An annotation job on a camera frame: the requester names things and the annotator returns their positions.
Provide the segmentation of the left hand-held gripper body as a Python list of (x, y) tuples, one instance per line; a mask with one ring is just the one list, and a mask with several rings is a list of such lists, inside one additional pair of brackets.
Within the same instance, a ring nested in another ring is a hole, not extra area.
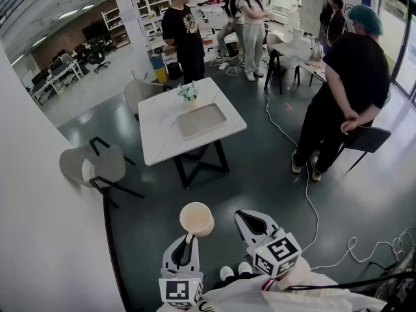
[(197, 306), (203, 291), (203, 281), (189, 274), (165, 272), (159, 279), (161, 301), (175, 308)]

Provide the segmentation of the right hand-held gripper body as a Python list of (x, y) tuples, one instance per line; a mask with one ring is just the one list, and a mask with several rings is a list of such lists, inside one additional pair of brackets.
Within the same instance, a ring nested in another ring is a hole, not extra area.
[(296, 265), (302, 249), (292, 233), (282, 229), (262, 242), (249, 246), (248, 254), (252, 257), (252, 265), (270, 278), (278, 278)]

